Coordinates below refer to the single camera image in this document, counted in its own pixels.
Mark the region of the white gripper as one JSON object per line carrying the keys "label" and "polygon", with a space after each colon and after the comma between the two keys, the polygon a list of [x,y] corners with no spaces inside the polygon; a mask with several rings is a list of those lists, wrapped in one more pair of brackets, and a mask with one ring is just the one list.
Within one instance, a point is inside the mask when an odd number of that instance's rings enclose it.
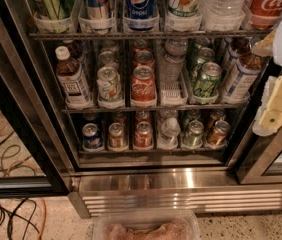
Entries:
{"label": "white gripper", "polygon": [[[256,42],[251,51],[261,57],[273,55],[276,30],[272,30],[263,40]],[[261,106],[254,118],[252,131],[258,136],[270,136],[282,127],[282,75],[268,78],[265,84]]]}

